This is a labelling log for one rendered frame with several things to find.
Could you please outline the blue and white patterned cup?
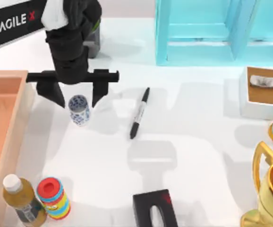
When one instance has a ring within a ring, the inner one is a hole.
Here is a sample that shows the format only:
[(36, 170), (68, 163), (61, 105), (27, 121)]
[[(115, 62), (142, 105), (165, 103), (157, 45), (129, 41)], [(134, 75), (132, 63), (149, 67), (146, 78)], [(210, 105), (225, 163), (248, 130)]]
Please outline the blue and white patterned cup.
[(90, 118), (90, 110), (87, 98), (84, 95), (74, 95), (68, 102), (70, 117), (78, 125), (85, 125)]

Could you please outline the black marker pen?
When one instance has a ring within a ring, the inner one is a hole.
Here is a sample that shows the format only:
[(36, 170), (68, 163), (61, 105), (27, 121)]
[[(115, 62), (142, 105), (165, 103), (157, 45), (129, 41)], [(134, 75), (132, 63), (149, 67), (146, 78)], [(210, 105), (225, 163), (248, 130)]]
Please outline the black marker pen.
[(144, 114), (145, 106), (147, 104), (147, 100), (148, 100), (148, 97), (149, 97), (149, 93), (150, 93), (150, 88), (147, 87), (146, 90), (145, 90), (145, 92), (144, 92), (144, 94), (143, 94), (141, 103), (139, 105), (138, 111), (136, 113), (136, 116), (134, 118), (131, 130), (130, 130), (130, 134), (129, 135), (130, 135), (130, 139), (131, 140), (133, 138), (135, 138), (135, 136), (137, 135), (138, 128), (139, 128), (142, 116)]

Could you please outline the light blue rack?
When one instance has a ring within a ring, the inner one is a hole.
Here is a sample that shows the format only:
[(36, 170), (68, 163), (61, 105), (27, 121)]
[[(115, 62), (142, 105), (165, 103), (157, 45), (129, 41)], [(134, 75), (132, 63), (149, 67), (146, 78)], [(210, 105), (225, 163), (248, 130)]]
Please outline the light blue rack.
[(273, 0), (155, 0), (158, 65), (273, 66)]

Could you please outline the stack of coloured rings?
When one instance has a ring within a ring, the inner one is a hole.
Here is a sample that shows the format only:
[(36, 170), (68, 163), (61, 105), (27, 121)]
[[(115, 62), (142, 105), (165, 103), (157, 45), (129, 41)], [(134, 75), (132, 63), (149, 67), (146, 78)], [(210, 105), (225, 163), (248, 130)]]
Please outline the stack of coloured rings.
[(70, 202), (59, 179), (55, 177), (42, 179), (36, 193), (52, 219), (61, 220), (70, 213)]

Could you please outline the tea bottle with white cap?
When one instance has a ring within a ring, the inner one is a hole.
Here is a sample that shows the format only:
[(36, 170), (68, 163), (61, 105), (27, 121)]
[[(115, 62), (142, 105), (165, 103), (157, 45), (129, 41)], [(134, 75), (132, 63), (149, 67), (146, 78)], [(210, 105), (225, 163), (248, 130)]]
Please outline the tea bottle with white cap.
[(3, 198), (11, 206), (25, 227), (41, 227), (47, 213), (37, 199), (31, 183), (25, 178), (9, 174), (3, 179)]

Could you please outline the black tissue box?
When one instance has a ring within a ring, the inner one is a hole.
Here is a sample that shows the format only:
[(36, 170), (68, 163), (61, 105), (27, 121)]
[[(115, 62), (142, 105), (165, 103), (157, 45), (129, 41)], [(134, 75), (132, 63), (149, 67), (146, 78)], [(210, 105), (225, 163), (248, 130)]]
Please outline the black tissue box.
[(153, 227), (151, 218), (153, 206), (161, 213), (163, 227), (179, 227), (168, 189), (133, 195), (137, 227)]

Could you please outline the white box with wooden top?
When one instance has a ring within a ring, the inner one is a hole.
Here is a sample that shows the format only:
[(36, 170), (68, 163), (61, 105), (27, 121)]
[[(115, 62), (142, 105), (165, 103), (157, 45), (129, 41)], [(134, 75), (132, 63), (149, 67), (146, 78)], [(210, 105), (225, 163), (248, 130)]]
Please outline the white box with wooden top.
[(273, 120), (273, 88), (250, 85), (250, 76), (273, 78), (273, 69), (245, 67), (239, 78), (240, 115), (246, 118)]

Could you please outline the silver crumpled object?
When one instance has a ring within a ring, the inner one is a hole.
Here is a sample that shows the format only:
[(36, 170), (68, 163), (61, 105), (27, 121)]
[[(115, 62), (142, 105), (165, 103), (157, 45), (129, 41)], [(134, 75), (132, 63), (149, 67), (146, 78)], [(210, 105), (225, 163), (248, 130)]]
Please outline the silver crumpled object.
[(273, 88), (273, 78), (259, 76), (259, 75), (251, 75), (250, 76), (250, 85), (262, 88)]

